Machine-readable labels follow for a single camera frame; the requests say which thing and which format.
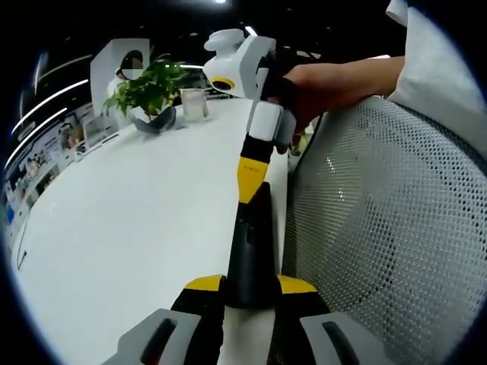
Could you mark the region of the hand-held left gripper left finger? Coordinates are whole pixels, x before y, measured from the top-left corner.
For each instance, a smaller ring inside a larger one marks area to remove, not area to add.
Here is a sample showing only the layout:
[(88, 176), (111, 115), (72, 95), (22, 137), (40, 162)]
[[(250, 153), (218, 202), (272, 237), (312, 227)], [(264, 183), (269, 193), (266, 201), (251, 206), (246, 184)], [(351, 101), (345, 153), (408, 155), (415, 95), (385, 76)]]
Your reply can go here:
[(223, 344), (224, 275), (189, 282), (170, 309), (122, 335), (105, 364), (216, 364)]

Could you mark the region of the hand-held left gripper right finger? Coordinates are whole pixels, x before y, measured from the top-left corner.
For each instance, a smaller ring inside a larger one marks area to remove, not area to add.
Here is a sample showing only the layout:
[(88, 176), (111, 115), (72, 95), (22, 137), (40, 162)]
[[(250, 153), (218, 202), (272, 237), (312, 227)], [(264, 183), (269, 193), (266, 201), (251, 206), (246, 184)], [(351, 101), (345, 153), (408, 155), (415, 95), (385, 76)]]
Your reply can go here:
[(332, 313), (313, 285), (285, 275), (277, 279), (269, 363), (385, 363), (382, 341), (351, 316)]

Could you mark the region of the person's right hand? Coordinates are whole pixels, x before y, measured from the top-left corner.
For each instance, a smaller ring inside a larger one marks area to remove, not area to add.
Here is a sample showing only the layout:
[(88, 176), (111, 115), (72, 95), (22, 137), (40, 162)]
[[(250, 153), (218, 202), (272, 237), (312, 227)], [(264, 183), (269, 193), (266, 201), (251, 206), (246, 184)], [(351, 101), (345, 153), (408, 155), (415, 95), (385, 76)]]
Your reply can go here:
[(342, 104), (341, 65), (297, 65), (284, 78), (294, 85), (296, 135), (302, 134), (314, 118)]

